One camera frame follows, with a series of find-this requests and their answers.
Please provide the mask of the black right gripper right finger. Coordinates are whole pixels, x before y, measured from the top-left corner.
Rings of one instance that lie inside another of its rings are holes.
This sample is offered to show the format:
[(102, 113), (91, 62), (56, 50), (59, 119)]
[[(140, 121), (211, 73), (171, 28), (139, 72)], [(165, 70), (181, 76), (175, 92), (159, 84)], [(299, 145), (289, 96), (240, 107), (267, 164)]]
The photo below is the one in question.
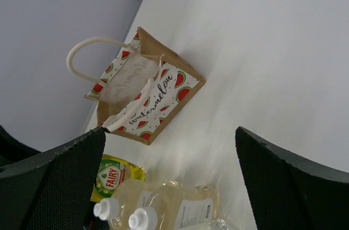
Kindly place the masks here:
[(348, 173), (278, 147), (244, 127), (236, 151), (258, 229), (348, 229)]

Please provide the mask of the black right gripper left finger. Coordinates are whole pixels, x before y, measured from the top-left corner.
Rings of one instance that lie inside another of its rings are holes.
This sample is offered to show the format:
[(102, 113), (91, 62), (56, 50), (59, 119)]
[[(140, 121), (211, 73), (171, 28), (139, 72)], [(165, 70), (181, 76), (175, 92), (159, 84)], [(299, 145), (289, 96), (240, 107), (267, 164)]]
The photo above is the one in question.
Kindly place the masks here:
[(1, 128), (1, 229), (82, 229), (105, 142), (99, 126), (40, 152)]

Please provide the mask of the red cap bottle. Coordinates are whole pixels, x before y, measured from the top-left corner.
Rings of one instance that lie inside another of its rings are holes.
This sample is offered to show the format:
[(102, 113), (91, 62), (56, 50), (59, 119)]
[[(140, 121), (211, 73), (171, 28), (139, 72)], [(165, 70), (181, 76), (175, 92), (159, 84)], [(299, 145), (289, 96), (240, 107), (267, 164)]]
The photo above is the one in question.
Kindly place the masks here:
[(145, 181), (145, 170), (129, 161), (103, 154), (91, 195), (92, 202), (110, 198), (119, 184), (127, 179)]

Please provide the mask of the clear bottle dark cap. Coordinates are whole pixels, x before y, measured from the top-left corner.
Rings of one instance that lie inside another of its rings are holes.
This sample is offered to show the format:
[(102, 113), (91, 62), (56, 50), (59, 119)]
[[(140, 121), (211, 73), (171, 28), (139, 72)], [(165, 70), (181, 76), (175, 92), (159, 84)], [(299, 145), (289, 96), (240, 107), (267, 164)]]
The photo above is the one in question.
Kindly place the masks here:
[(224, 219), (216, 219), (210, 222), (201, 223), (198, 225), (190, 226), (188, 229), (193, 230), (238, 230), (238, 227), (233, 223)]

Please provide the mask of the white cap bottle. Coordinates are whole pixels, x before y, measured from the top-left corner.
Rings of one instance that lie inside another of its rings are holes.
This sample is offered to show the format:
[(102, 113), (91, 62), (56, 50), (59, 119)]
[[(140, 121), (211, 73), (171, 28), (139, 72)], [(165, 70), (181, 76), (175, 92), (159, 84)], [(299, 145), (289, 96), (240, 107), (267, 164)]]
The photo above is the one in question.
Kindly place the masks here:
[(93, 214), (107, 221), (110, 229), (128, 229), (129, 216), (137, 208), (144, 207), (151, 194), (161, 186), (163, 183), (127, 179), (118, 185), (111, 197), (94, 205)]
[(210, 185), (165, 185), (155, 190), (145, 206), (129, 217), (130, 229), (181, 229), (217, 218), (219, 192)]

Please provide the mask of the jute watermelon canvas bag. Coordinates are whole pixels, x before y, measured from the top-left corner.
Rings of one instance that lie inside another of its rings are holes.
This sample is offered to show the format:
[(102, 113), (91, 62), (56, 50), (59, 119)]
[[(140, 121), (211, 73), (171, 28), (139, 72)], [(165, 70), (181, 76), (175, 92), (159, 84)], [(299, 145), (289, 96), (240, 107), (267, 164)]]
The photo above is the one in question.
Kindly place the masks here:
[[(101, 77), (78, 71), (74, 56), (93, 43), (120, 47)], [(97, 125), (108, 133), (150, 145), (206, 80), (170, 48), (138, 27), (130, 43), (93, 37), (75, 45), (66, 60), (74, 75), (93, 82), (85, 95), (97, 102)]]

